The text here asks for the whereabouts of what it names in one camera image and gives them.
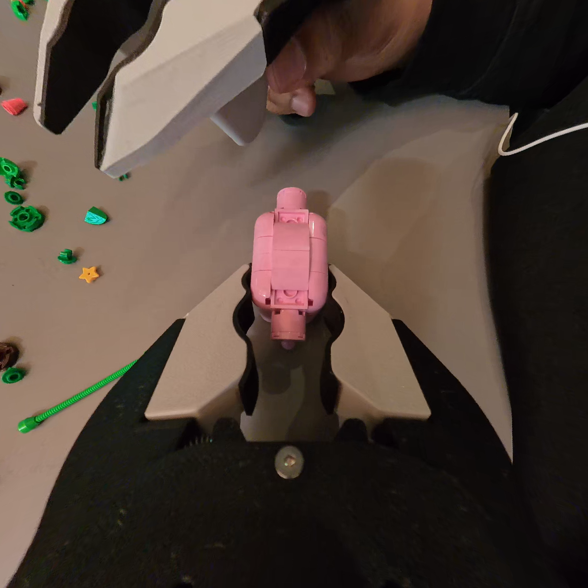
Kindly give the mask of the green leaf piece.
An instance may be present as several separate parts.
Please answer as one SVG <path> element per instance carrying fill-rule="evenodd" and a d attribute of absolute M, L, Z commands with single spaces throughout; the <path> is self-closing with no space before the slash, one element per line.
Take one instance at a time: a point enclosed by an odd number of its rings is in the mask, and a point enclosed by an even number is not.
<path fill-rule="evenodd" d="M 1 176 L 12 189 L 24 190 L 27 186 L 25 175 L 20 167 L 7 158 L 1 158 Z"/>

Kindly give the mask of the green toy rod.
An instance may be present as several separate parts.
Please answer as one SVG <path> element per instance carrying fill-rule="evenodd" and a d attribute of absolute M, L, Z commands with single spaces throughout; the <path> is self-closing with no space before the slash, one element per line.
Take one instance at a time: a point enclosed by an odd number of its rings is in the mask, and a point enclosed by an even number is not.
<path fill-rule="evenodd" d="M 65 401 L 54 405 L 53 407 L 40 412 L 37 415 L 27 417 L 18 423 L 18 431 L 22 434 L 29 433 L 40 426 L 41 423 L 45 422 L 52 416 L 57 415 L 58 413 L 64 411 L 65 409 L 79 403 L 80 401 L 84 400 L 86 397 L 92 395 L 93 393 L 103 389 L 107 385 L 114 383 L 122 376 L 124 376 L 128 371 L 137 363 L 137 359 L 126 364 L 124 367 L 114 371 L 106 378 L 101 379 L 100 381 L 94 383 L 93 385 L 85 388 L 84 390 L 78 392 L 77 394 L 69 397 Z"/>

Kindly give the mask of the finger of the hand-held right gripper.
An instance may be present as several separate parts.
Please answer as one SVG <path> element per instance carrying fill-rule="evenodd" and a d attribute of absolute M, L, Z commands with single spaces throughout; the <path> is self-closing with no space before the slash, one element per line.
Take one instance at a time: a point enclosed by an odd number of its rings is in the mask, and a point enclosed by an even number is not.
<path fill-rule="evenodd" d="M 152 1 L 141 42 L 98 94 L 95 167 L 117 178 L 202 121 L 251 143 L 266 115 L 259 1 Z"/>
<path fill-rule="evenodd" d="M 152 1 L 49 1 L 40 37 L 35 117 L 60 135 L 106 79 Z"/>

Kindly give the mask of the pink toy brick body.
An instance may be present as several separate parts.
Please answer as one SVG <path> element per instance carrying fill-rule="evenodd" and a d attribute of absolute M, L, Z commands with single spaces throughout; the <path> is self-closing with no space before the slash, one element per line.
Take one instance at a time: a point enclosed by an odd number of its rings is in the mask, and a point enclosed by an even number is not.
<path fill-rule="evenodd" d="M 329 264 L 326 221 L 302 189 L 280 190 L 275 209 L 256 219 L 250 287 L 271 339 L 286 350 L 304 342 L 327 300 Z"/>

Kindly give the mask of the person's black jacket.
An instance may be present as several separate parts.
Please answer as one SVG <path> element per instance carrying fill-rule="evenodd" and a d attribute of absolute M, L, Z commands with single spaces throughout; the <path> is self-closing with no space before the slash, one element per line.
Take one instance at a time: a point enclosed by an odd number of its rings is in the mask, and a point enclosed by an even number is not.
<path fill-rule="evenodd" d="M 587 129 L 499 157 L 488 191 L 516 479 L 548 570 L 587 587 Z"/>

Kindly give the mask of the person's right hand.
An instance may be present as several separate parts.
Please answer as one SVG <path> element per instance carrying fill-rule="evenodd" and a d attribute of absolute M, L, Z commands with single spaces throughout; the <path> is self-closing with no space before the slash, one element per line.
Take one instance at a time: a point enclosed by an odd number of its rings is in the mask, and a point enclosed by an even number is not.
<path fill-rule="evenodd" d="M 324 4 L 267 67 L 267 110 L 276 115 L 309 117 L 316 109 L 316 81 L 357 82 L 403 67 L 424 33 L 432 4 Z"/>

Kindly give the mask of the person's right forearm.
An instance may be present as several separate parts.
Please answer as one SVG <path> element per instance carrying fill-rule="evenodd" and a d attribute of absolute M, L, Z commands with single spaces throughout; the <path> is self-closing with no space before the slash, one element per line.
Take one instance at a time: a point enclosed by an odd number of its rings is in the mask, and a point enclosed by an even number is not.
<path fill-rule="evenodd" d="M 403 66 L 351 82 L 388 104 L 442 95 L 550 109 L 587 77 L 587 1 L 433 1 Z"/>

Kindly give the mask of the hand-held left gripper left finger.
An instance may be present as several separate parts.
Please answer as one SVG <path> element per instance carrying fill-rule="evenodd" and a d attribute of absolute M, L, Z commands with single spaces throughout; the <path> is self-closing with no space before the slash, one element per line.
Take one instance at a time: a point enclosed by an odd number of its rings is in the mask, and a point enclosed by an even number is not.
<path fill-rule="evenodd" d="M 251 266 L 243 265 L 186 316 L 145 410 L 150 421 L 196 419 L 212 431 L 218 419 L 252 416 L 258 370 L 248 330 L 255 314 Z"/>

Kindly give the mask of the green round plate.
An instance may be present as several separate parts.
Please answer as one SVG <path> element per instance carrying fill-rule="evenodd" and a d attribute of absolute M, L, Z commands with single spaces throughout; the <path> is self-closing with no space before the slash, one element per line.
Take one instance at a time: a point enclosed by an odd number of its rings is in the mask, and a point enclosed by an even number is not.
<path fill-rule="evenodd" d="M 45 222 L 44 214 L 30 205 L 19 205 L 11 210 L 10 215 L 9 224 L 20 232 L 34 232 Z"/>

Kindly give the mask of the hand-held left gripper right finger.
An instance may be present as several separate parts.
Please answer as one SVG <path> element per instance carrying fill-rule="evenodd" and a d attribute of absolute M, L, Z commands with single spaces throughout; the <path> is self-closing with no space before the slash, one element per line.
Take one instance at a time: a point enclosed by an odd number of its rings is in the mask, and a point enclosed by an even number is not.
<path fill-rule="evenodd" d="M 322 316 L 329 332 L 320 399 L 339 424 L 373 430 L 388 418 L 426 421 L 429 405 L 390 314 L 348 276 L 329 266 Z"/>

